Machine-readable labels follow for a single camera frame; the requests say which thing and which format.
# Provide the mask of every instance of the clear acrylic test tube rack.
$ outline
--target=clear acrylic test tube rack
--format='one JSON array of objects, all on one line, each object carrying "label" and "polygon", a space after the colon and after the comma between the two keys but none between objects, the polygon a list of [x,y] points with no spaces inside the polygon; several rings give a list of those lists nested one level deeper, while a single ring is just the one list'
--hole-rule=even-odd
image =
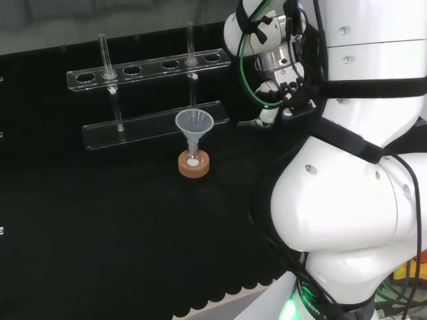
[{"label": "clear acrylic test tube rack", "polygon": [[197,73],[227,67],[231,61],[223,49],[194,52],[193,23],[187,24],[188,52],[182,55],[112,65],[104,34],[99,35],[99,46],[103,59],[102,67],[67,72],[68,88],[72,91],[101,87],[106,87],[109,91],[115,121],[84,125],[82,131],[86,149],[102,149],[179,132],[174,125],[174,119],[185,108],[122,119],[117,91],[118,85],[123,83],[186,73],[190,88],[189,107],[211,113],[215,124],[228,121],[228,114],[220,101],[201,105],[196,103]]}]

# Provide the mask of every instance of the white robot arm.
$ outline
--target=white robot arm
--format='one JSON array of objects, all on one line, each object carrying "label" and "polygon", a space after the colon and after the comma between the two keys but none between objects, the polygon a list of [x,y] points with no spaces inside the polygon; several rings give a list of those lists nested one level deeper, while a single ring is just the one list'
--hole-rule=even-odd
[{"label": "white robot arm", "polygon": [[[244,1],[248,15],[260,3]],[[324,0],[323,4],[328,80],[427,75],[427,1]],[[237,54],[242,33],[233,19],[228,19],[224,33],[230,51]],[[279,26],[280,19],[275,20]],[[285,37],[280,27],[270,30],[261,24],[261,28],[271,41],[252,43],[258,55],[280,47],[279,31],[280,39]],[[244,48],[245,55],[251,53]],[[425,98],[329,99],[322,117],[385,148],[415,124]],[[401,158],[418,178],[422,220],[427,221],[427,154]],[[271,214],[283,242],[309,252],[306,269],[322,288],[339,304],[359,305],[372,299],[395,268],[416,255],[415,195],[408,170],[394,157],[372,164],[309,137],[276,183]],[[422,235],[425,250],[426,223]],[[294,301],[300,317],[313,318],[298,293]]]},{"label": "white robot arm", "polygon": [[[256,95],[262,99],[265,96],[283,96],[288,100],[298,90],[298,78],[304,76],[304,68],[301,63],[295,61],[293,49],[289,50],[287,43],[287,21],[284,14],[283,0],[255,0],[242,1],[242,14],[250,19],[260,20],[262,17],[271,17],[269,23],[261,22],[258,29],[266,35],[265,42],[261,43],[255,33],[248,35],[248,41],[242,45],[243,32],[237,13],[230,15],[224,27],[224,39],[229,52],[236,57],[257,55],[256,69],[263,73],[265,81],[256,90]],[[302,31],[306,28],[306,18],[301,18]],[[274,122],[279,107],[267,107],[260,113],[258,124],[268,127]]]}]

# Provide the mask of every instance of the black tablecloth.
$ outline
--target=black tablecloth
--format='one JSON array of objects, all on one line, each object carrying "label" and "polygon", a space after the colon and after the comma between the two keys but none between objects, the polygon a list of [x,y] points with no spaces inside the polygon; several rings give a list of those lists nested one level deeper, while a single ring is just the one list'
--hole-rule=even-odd
[{"label": "black tablecloth", "polygon": [[[222,47],[222,27],[197,28],[196,50]],[[185,30],[109,49],[113,63],[183,53]],[[211,170],[197,181],[177,172],[181,134],[86,151],[81,126],[113,119],[108,94],[69,91],[65,73],[98,65],[96,42],[0,58],[0,318],[166,320],[279,277],[248,197],[257,173],[302,136],[298,125],[215,127],[200,143]],[[235,65],[199,83],[199,102],[219,99],[235,119],[256,114]],[[185,76],[119,94],[123,117],[188,104]],[[410,141],[395,150],[419,150]]]}]

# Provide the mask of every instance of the plastic funnel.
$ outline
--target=plastic funnel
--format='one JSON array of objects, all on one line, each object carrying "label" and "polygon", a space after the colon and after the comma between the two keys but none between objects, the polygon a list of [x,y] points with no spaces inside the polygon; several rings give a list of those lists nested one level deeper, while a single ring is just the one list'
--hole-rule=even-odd
[{"label": "plastic funnel", "polygon": [[175,123],[187,137],[189,155],[193,157],[199,139],[214,126],[214,118],[203,110],[186,109],[177,114]]}]

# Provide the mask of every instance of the rack hole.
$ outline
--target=rack hole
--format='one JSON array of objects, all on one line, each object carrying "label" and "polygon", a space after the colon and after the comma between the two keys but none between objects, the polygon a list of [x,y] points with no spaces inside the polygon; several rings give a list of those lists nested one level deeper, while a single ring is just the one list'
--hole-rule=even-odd
[{"label": "rack hole", "polygon": [[179,65],[179,62],[176,60],[164,61],[161,63],[161,66],[166,69],[175,69]]},{"label": "rack hole", "polygon": [[207,62],[215,62],[221,59],[221,56],[217,53],[212,53],[210,55],[205,55],[203,57]]},{"label": "rack hole", "polygon": [[75,79],[80,83],[87,83],[93,81],[95,79],[95,75],[93,73],[84,73],[82,75],[78,75]]},{"label": "rack hole", "polygon": [[138,73],[141,72],[141,67],[137,65],[126,67],[125,69],[123,69],[123,72],[126,73],[127,75],[137,75]]}]

